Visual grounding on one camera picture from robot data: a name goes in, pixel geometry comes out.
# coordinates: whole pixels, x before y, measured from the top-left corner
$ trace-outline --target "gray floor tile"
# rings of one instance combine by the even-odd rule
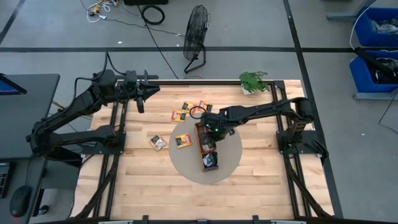
[[[66,219],[71,210],[73,193],[74,190],[45,190],[41,205],[48,205],[50,209],[45,215],[31,218],[29,223],[53,222]]]
[[[15,0],[0,1],[0,30],[3,30],[17,5],[18,1]]]
[[[377,125],[389,102],[355,101],[353,54],[305,54],[345,218],[397,221],[396,134]],[[392,106],[382,121],[398,129]]]
[[[89,6],[94,1],[84,1]],[[211,14],[206,35],[208,46],[292,47],[282,1],[278,0],[174,0],[161,6],[166,20],[156,29],[184,34],[192,9],[203,4]],[[138,13],[136,7],[126,6]],[[149,19],[158,12],[148,10]],[[108,19],[143,25],[121,7],[112,8]],[[183,45],[183,38],[154,32],[160,46]],[[90,24],[79,0],[29,0],[14,21],[2,47],[155,47],[146,29],[113,21]]]
[[[301,47],[349,47],[353,23],[326,19],[329,12],[353,9],[359,1],[289,0]],[[353,45],[358,38],[353,35]]]
[[[277,52],[208,52],[206,65],[188,75],[183,69],[188,60],[182,52],[164,52],[179,78],[199,75],[204,79],[238,78],[252,70],[268,72],[268,79],[300,79],[301,74],[295,53]],[[175,79],[158,52],[111,52],[114,66],[120,71],[146,69],[161,79]],[[72,99],[72,86],[76,77],[91,77],[102,69],[104,53],[1,53],[0,67],[8,74],[59,73],[61,75],[55,99],[67,104]],[[78,93],[89,83],[78,84]]]

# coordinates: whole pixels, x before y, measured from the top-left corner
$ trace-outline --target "potted plant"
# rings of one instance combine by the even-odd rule
[[[266,72],[244,72],[239,76],[243,94],[253,94],[256,90],[269,91],[269,87],[262,81],[262,77],[267,75]]]

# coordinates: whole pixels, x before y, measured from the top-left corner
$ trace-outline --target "blue storage container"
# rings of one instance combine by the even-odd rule
[[[373,21],[390,21],[398,19],[398,9],[370,8],[359,19],[355,26],[359,42],[370,47],[398,47],[398,34],[379,34],[373,29]]]
[[[398,59],[398,52],[374,51],[368,50],[367,53],[375,58],[393,58]],[[358,93],[389,93],[398,88],[398,84],[376,84],[372,80],[366,62],[361,57],[356,57],[350,64],[349,68],[353,74],[356,89]]]

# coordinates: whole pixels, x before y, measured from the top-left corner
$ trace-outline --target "snack packet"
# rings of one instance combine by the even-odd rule
[[[213,105],[211,105],[209,102],[206,102],[204,100],[201,100],[199,102],[199,106],[203,107],[204,109],[206,109],[207,112],[211,112],[211,109],[213,107]],[[204,112],[201,108],[197,108],[197,111],[201,111]]]
[[[193,103],[185,101],[184,104],[182,105],[182,109],[185,110],[188,114],[191,108],[193,108],[195,105]]]
[[[173,110],[172,121],[185,122],[187,112],[185,110]]]
[[[153,138],[150,139],[149,142],[156,151],[161,150],[167,145],[167,143],[159,135],[155,135]]]
[[[177,142],[177,148],[190,146],[192,145],[191,136],[189,134],[181,134],[175,137],[175,141]]]

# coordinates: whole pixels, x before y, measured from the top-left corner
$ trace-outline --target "wooden table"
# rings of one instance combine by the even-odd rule
[[[287,98],[303,96],[300,80],[286,80],[285,85]],[[216,113],[231,105],[270,103],[270,92],[245,96],[238,85],[166,85],[160,89],[145,102],[144,114],[137,112],[133,101],[128,107],[126,148],[119,161],[111,219],[140,220],[143,215],[151,220],[249,220],[252,215],[293,219],[284,161],[277,149],[275,117],[237,127],[243,144],[241,161],[231,176],[215,184],[202,185],[181,176],[168,149],[157,152],[149,144],[156,134],[169,139],[177,125],[170,121],[172,110],[181,108],[184,101],[206,100],[214,104]],[[109,124],[110,116],[111,106],[103,107],[94,114],[91,128]],[[94,156],[82,167],[72,215],[81,211],[95,192],[102,158]],[[325,211],[333,214],[320,159],[314,154],[300,158],[308,190]],[[298,189],[296,192],[303,215],[301,194]]]

